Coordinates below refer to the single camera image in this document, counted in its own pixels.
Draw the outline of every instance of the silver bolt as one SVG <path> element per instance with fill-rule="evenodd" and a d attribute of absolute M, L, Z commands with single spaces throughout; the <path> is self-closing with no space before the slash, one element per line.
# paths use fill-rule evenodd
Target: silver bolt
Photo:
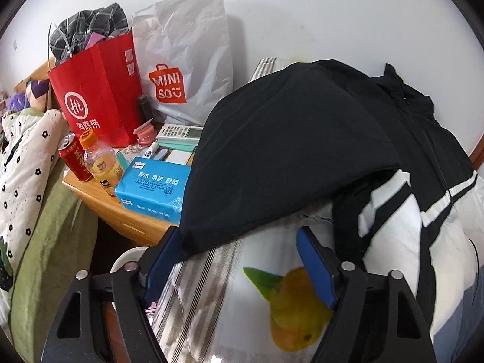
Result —
<path fill-rule="evenodd" d="M 395 278 L 395 280 L 401 280 L 403 278 L 403 274 L 400 270 L 392 270 L 390 275 Z"/>
<path fill-rule="evenodd" d="M 84 280 L 89 275 L 87 270 L 79 270 L 76 274 L 78 280 Z"/>
<path fill-rule="evenodd" d="M 138 263 L 131 261 L 126 263 L 123 267 L 126 271 L 135 271 L 138 268 Z"/>
<path fill-rule="evenodd" d="M 341 264 L 341 268 L 346 271 L 353 271 L 356 269 L 356 266 L 353 262 L 345 261 Z"/>

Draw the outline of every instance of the teal box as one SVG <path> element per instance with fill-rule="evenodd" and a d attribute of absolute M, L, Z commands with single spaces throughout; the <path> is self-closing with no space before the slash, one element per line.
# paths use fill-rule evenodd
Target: teal box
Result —
<path fill-rule="evenodd" d="M 189 174 L 187 165 L 135 157 L 115 193 L 128 210 L 179 224 Z"/>

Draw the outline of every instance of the wooden table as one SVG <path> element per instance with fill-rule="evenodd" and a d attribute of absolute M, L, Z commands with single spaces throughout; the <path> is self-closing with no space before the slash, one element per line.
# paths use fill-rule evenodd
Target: wooden table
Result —
<path fill-rule="evenodd" d="M 119 234 L 140 245 L 158 243 L 172 223 L 148 217 L 125 209 L 112 199 L 95 179 L 85 183 L 69 171 L 62 183 Z"/>

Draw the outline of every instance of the soda can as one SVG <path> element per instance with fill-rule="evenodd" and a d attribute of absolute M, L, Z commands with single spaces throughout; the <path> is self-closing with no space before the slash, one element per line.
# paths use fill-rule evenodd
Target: soda can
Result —
<path fill-rule="evenodd" d="M 57 149 L 62 160 L 80 182 L 87 182 L 93 177 L 84 164 L 84 149 L 74 133 L 66 135 Z"/>

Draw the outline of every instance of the wall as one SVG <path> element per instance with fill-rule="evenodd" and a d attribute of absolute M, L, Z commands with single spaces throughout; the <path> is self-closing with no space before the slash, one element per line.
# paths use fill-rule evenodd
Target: wall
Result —
<path fill-rule="evenodd" d="M 5 88 L 47 60 L 51 21 L 113 1 L 129 16 L 158 0 L 28 0 L 0 40 Z M 484 52 L 450 0 L 225 1 L 236 86 L 270 56 L 336 58 L 368 75 L 391 62 L 408 84 L 432 96 L 437 119 L 467 152 L 480 138 Z"/>

